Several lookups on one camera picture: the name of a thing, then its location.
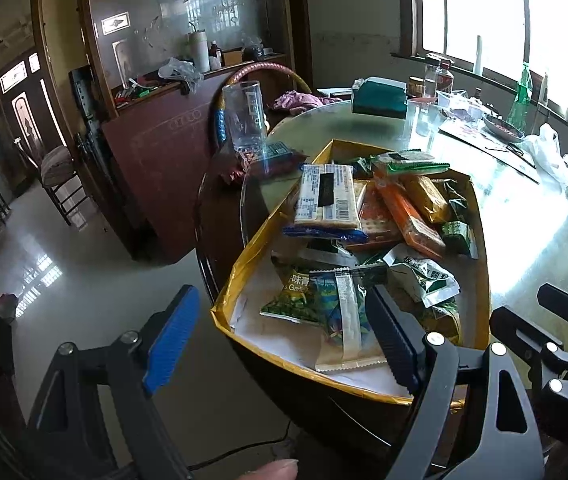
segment barcode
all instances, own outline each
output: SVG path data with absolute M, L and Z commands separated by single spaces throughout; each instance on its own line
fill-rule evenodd
M 348 220 L 350 218 L 348 200 L 336 200 L 335 207 L 337 209 L 338 220 Z

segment white plastic bag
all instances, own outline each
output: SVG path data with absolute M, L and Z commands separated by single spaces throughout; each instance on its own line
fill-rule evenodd
M 193 63 L 171 57 L 168 63 L 157 70 L 157 75 L 163 79 L 184 81 L 189 90 L 195 94 L 200 82 L 204 79 L 202 73 L 195 68 Z
M 529 152 L 535 163 L 557 180 L 562 187 L 568 186 L 568 165 L 560 154 L 557 132 L 549 124 L 542 124 L 538 136 L 526 136 L 520 148 Z

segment plate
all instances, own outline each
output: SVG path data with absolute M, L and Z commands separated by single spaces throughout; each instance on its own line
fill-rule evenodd
M 482 120 L 484 121 L 484 124 L 486 124 L 486 127 L 489 129 L 489 131 L 494 136 L 499 137 L 501 140 L 512 142 L 513 144 L 517 144 L 524 140 L 525 136 L 520 130 L 502 119 L 484 114 Z

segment cardboard box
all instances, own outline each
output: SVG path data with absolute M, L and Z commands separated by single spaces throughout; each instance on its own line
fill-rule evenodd
M 387 151 L 378 146 L 333 139 L 313 163 L 327 164 L 333 159 L 347 160 Z M 467 175 L 453 170 L 431 176 L 456 179 L 463 186 L 468 202 L 469 222 L 475 232 L 478 259 L 468 260 L 468 263 L 464 264 L 469 269 L 468 276 L 456 275 L 462 291 L 466 294 L 464 305 L 460 306 L 462 330 L 465 331 L 462 339 L 465 346 L 483 350 L 490 341 L 488 321 L 491 294 L 484 232 L 473 184 Z M 309 361 L 314 350 L 305 345 L 307 341 L 310 341 L 311 345 L 315 344 L 315 337 L 318 347 L 320 339 L 316 332 L 321 329 L 258 316 L 259 309 L 282 290 L 280 282 L 269 281 L 273 280 L 271 274 L 276 274 L 270 264 L 270 243 L 292 218 L 298 186 L 299 184 L 291 189 L 237 259 L 228 282 L 211 309 L 216 326 L 229 338 L 291 373 L 366 399 L 410 404 L 412 398 L 406 389 L 396 381 L 392 384 L 394 378 L 388 367 L 358 368 L 335 375 L 316 372 L 312 367 L 313 363 Z M 456 274 L 457 269 L 449 270 Z M 243 323 L 242 316 L 249 322 Z M 458 400 L 454 400 L 452 407 L 459 407 L 463 396 L 460 391 L 459 395 L 454 397 Z

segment snack package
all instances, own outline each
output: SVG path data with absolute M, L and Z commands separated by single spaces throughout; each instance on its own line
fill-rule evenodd
M 446 162 L 436 161 L 435 157 L 422 150 L 382 153 L 373 160 L 375 176 L 442 173 L 449 167 Z
M 360 229 L 352 169 L 343 164 L 306 164 L 296 206 L 296 227 Z
M 359 212 L 364 204 L 364 195 L 366 193 L 366 185 L 368 180 L 354 180 L 353 190 L 355 192 L 355 211 Z
M 459 294 L 458 282 L 448 270 L 406 244 L 395 246 L 384 257 L 384 262 L 411 299 L 427 308 Z
M 326 332 L 315 363 L 318 372 L 386 362 L 366 317 L 363 272 L 356 268 L 310 273 L 315 311 Z
M 450 206 L 452 221 L 442 226 L 442 240 L 446 247 L 455 254 L 464 254 L 477 260 L 475 234 L 468 225 L 468 203 L 458 191 L 457 181 L 448 178 L 434 180 L 433 185 L 443 192 Z
M 311 299 L 308 274 L 294 270 L 284 289 L 260 310 L 262 316 L 277 317 L 294 323 L 318 324 Z
M 288 225 L 282 229 L 282 233 L 290 237 L 323 238 L 325 240 L 341 240 L 354 244 L 365 244 L 368 241 L 368 236 L 359 229 Z
M 353 168 L 353 177 L 368 180 L 373 178 L 373 158 L 375 155 L 359 156 L 347 160 L 344 164 Z
M 448 222 L 442 226 L 442 240 L 455 254 L 464 254 L 478 259 L 477 243 L 471 227 L 464 222 Z
M 288 277 L 294 270 L 308 273 L 309 270 L 356 267 L 359 264 L 358 259 L 350 251 L 334 240 L 321 239 L 301 245 L 289 240 L 288 244 L 280 244 L 280 247 L 270 252 L 270 260 L 283 285 L 288 282 Z
M 455 298 L 426 308 L 422 303 L 415 303 L 395 277 L 389 277 L 386 288 L 397 306 L 413 314 L 424 330 L 439 332 L 455 345 L 462 344 L 462 325 Z
M 430 178 L 410 175 L 401 177 L 400 181 L 408 198 L 430 223 L 443 224 L 450 220 L 450 206 Z
M 351 251 L 376 250 L 403 240 L 402 233 L 384 204 L 373 181 L 366 184 L 360 208 L 362 231 L 368 236 L 365 244 L 347 244 Z
M 429 258 L 442 259 L 446 245 L 437 231 L 422 220 L 404 190 L 385 178 L 376 178 L 375 184 L 406 243 Z
M 416 318 L 427 332 L 439 332 L 454 345 L 462 345 L 462 325 L 455 298 L 423 309 Z

